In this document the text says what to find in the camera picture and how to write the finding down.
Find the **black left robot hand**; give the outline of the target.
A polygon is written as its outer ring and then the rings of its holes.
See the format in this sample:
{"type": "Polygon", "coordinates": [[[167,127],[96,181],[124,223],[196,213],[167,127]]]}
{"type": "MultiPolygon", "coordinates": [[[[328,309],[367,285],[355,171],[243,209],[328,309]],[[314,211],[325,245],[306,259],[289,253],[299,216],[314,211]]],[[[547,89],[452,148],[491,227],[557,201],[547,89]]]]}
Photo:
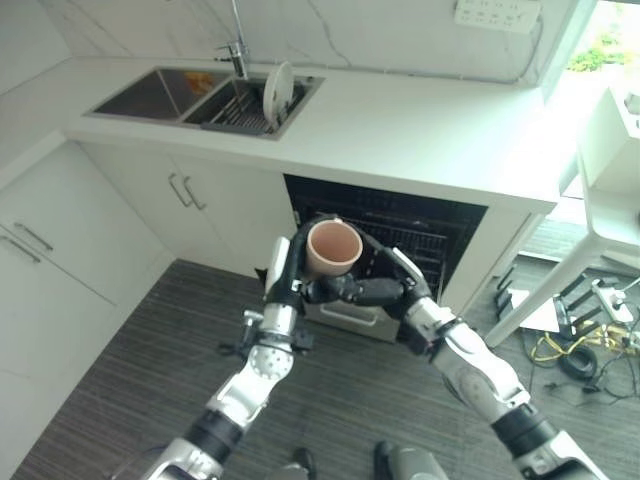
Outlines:
{"type": "Polygon", "coordinates": [[[313,227],[322,222],[341,222],[336,215],[316,217],[301,227],[290,237],[279,237],[276,241],[271,264],[266,271],[266,304],[282,304],[296,310],[303,309],[301,284],[307,260],[307,239],[313,227]]]}

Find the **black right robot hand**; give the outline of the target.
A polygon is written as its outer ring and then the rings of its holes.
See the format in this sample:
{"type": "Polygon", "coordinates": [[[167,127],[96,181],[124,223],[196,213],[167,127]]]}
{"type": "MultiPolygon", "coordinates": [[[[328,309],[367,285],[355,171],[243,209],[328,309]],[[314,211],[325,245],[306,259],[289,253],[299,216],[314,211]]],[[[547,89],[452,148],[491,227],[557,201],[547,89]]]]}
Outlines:
{"type": "Polygon", "coordinates": [[[361,229],[363,254],[342,275],[321,275],[306,282],[303,298],[308,304],[342,301],[359,307],[381,307],[393,319],[403,321],[410,308],[432,291],[419,268],[403,252],[383,245],[361,229]]]}

